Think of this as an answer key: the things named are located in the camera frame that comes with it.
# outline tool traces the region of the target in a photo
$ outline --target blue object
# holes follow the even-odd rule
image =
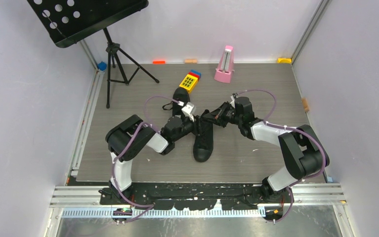
[[[98,64],[98,69],[101,70],[101,71],[104,71],[106,69],[106,67],[107,67],[107,65],[104,62],[100,62]]]
[[[192,72],[193,74],[197,74],[197,75],[199,75],[201,77],[201,73],[199,73],[199,72],[197,72],[195,70],[191,70],[190,72]]]

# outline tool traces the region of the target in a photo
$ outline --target wood grain surface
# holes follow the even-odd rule
[[[165,64],[144,65],[159,84],[141,70],[130,85],[111,83],[111,108],[106,109],[106,77],[99,93],[89,135],[85,144],[77,179],[80,181],[107,181],[111,177],[111,158],[105,142],[106,133],[133,114],[142,119],[143,105],[152,95],[172,97],[173,92],[190,71],[202,73],[200,82],[190,94],[197,106],[196,114],[204,109],[214,110],[224,101],[230,101],[234,92],[243,89],[262,88],[272,91],[278,100],[277,109],[270,121],[277,124],[300,126],[308,123],[301,97],[289,64],[235,64],[230,84],[213,79],[217,64]],[[124,65],[128,77],[135,65]],[[118,69],[112,79],[121,79]],[[263,92],[245,94],[253,104],[253,111],[263,118],[272,108],[273,99]],[[171,116],[162,105],[169,100],[153,99],[149,102],[149,115],[161,128]],[[192,155],[195,137],[190,134],[176,142],[168,155],[162,156],[150,148],[144,148],[133,160],[134,182],[261,182],[263,178],[279,170],[284,161],[279,147],[252,141],[243,137],[237,126],[214,126],[214,152],[205,163],[198,163]],[[323,177],[308,182],[324,182]]]

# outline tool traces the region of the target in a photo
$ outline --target shoe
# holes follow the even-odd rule
[[[205,162],[210,158],[214,149],[212,123],[201,121],[200,128],[200,134],[195,137],[193,153],[196,161]]]
[[[187,102],[190,102],[191,100],[189,99],[189,93],[186,89],[182,88],[182,87],[178,87],[176,90],[175,90],[175,93],[173,94],[173,99],[174,100],[177,100],[177,101],[181,101],[181,102],[184,102],[184,103],[187,103]],[[168,105],[172,105],[171,108],[167,109],[166,106]],[[182,107],[179,106],[177,103],[175,102],[170,102],[168,104],[165,104],[163,105],[163,110],[172,110],[172,116],[180,116],[181,118],[184,117],[183,113],[182,113]]]

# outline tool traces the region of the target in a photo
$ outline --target black music stand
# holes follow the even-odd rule
[[[106,108],[110,107],[109,97],[111,82],[119,82],[128,85],[139,69],[143,70],[156,83],[159,80],[151,75],[144,67],[124,52],[120,45],[113,43],[109,35],[108,26],[126,18],[127,16],[146,8],[148,0],[27,0],[35,14],[41,20],[52,41],[57,47],[67,48],[86,37],[103,30],[108,41],[108,95]],[[118,51],[137,65],[132,76],[127,79]],[[112,66],[117,61],[118,68],[124,81],[111,80]]]

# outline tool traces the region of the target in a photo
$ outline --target music stand tripod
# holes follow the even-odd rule
[[[143,70],[147,75],[149,75],[156,83],[159,83],[160,81],[156,79],[153,75],[151,75],[143,66],[141,66],[137,61],[135,61],[131,56],[129,56],[125,51],[123,51],[120,48],[120,44],[113,43],[111,36],[109,35],[108,29],[104,28],[103,33],[105,33],[106,40],[108,41],[108,47],[106,48],[106,52],[108,52],[108,93],[106,97],[106,108],[109,109],[109,97],[110,97],[110,91],[111,91],[111,82],[118,82],[118,83],[124,83],[125,85],[128,85],[131,80],[134,78],[135,74],[138,72],[138,70]],[[120,62],[120,58],[118,57],[118,51],[121,52],[125,57],[127,57],[129,60],[131,60],[135,65],[137,65],[137,69],[132,74],[132,76],[129,78],[129,80],[126,78],[124,69],[122,67],[122,64]],[[112,59],[112,67],[115,68],[115,61],[117,61],[118,68],[120,69],[121,75],[123,77],[122,80],[112,80],[111,79],[111,59]]]

